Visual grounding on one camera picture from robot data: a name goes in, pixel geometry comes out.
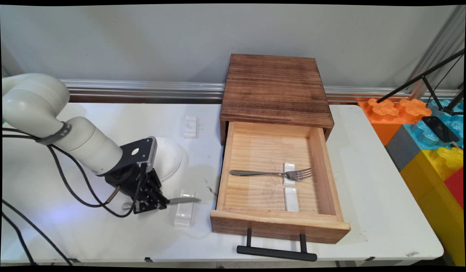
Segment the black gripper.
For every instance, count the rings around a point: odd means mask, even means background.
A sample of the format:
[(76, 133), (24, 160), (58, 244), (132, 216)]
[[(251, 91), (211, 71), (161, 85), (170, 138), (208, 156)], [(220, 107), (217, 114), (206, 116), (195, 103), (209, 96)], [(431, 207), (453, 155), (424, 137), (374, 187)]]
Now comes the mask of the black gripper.
[(168, 199), (162, 195), (161, 182), (154, 168), (142, 172), (138, 164), (117, 169), (104, 175), (111, 186), (119, 186), (122, 193), (136, 199), (134, 214), (166, 209)]

